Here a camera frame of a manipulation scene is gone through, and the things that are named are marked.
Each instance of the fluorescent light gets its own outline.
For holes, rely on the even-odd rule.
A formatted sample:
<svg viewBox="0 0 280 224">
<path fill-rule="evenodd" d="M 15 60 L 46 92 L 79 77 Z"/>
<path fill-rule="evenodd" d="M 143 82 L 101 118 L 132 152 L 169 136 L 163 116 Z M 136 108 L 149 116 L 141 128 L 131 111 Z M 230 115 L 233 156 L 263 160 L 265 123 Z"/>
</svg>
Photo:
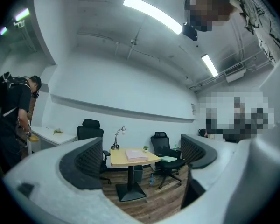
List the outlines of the fluorescent light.
<svg viewBox="0 0 280 224">
<path fill-rule="evenodd" d="M 26 8 L 25 10 L 21 11 L 19 14 L 17 14 L 15 16 L 15 20 L 19 21 L 21 20 L 23 17 L 26 17 L 27 15 L 29 15 L 29 10 L 28 8 Z"/>
<path fill-rule="evenodd" d="M 156 7 L 141 1 L 141 0 L 125 0 L 123 5 L 127 7 L 134 8 L 138 11 L 141 11 L 156 20 L 160 21 L 171 30 L 173 30 L 176 34 L 180 34 L 182 32 L 182 26 L 175 21 L 172 17 L 168 16 L 166 13 L 157 9 Z"/>
<path fill-rule="evenodd" d="M 3 27 L 3 28 L 0 30 L 0 35 L 3 35 L 6 31 L 7 31 L 6 27 Z"/>
<path fill-rule="evenodd" d="M 207 68 L 209 68 L 209 70 L 210 70 L 211 74 L 213 75 L 213 77 L 216 77 L 218 75 L 218 72 L 217 72 L 213 62 L 211 62 L 209 55 L 206 54 L 203 57 L 201 57 L 201 59 L 206 64 Z"/>
</svg>

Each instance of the table base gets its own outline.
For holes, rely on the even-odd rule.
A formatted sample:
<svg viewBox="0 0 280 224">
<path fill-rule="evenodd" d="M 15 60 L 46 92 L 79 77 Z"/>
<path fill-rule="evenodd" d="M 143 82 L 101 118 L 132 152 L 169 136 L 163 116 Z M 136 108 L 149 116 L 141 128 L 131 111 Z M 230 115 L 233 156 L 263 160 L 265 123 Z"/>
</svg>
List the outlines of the table base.
<svg viewBox="0 0 280 224">
<path fill-rule="evenodd" d="M 116 191 L 120 202 L 126 202 L 146 197 L 138 183 L 134 182 L 132 189 L 127 189 L 127 184 L 116 184 Z"/>
</svg>

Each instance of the notebook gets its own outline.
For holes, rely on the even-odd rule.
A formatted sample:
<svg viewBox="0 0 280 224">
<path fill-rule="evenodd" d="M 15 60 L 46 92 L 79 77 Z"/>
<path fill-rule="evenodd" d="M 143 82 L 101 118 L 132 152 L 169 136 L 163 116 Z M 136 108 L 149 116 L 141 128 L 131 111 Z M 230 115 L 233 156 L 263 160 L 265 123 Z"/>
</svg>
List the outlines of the notebook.
<svg viewBox="0 0 280 224">
<path fill-rule="evenodd" d="M 126 157 L 129 162 L 138 162 L 138 161 L 146 161 L 148 157 L 144 155 L 141 150 L 126 150 Z"/>
<path fill-rule="evenodd" d="M 177 158 L 169 157 L 169 156 L 161 157 L 161 161 L 164 161 L 164 162 L 172 162 L 172 161 L 175 161 L 175 160 L 177 160 Z"/>
</svg>

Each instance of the black backpack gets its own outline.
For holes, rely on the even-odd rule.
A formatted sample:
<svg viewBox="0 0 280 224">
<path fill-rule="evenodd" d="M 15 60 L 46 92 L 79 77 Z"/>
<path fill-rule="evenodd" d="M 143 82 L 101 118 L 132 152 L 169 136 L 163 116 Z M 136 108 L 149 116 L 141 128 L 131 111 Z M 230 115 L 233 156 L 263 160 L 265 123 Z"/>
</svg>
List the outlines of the black backpack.
<svg viewBox="0 0 280 224">
<path fill-rule="evenodd" d="M 8 94 L 8 91 L 13 84 L 26 85 L 30 88 L 28 81 L 16 81 L 15 78 L 13 78 L 9 72 L 3 74 L 0 77 L 0 117 L 1 116 L 5 117 L 9 115 L 12 111 L 14 111 L 17 108 L 15 107 L 10 111 L 1 114 L 1 109 L 5 103 L 6 95 Z"/>
<path fill-rule="evenodd" d="M 198 129 L 198 132 L 200 134 L 201 137 L 204 137 L 205 135 L 205 129 Z"/>
</svg>

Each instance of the wall molding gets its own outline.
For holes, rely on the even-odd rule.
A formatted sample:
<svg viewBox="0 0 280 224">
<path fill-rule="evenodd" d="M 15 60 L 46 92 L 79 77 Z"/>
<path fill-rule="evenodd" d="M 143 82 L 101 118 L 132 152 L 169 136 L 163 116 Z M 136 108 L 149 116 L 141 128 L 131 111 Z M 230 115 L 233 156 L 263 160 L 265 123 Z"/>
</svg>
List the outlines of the wall molding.
<svg viewBox="0 0 280 224">
<path fill-rule="evenodd" d="M 145 119 L 145 120 L 153 120 L 153 121 L 163 121 L 163 122 L 173 122 L 173 123 L 193 123 L 195 119 L 183 119 L 177 117 L 170 116 L 162 116 L 150 113 L 142 113 L 136 111 L 129 111 L 123 109 L 117 109 L 113 107 L 96 105 L 92 103 L 87 103 L 84 101 L 74 100 L 70 98 L 61 97 L 58 95 L 51 94 L 52 102 L 76 109 L 81 109 L 90 112 L 103 113 L 113 116 L 121 116 L 132 119 Z"/>
</svg>

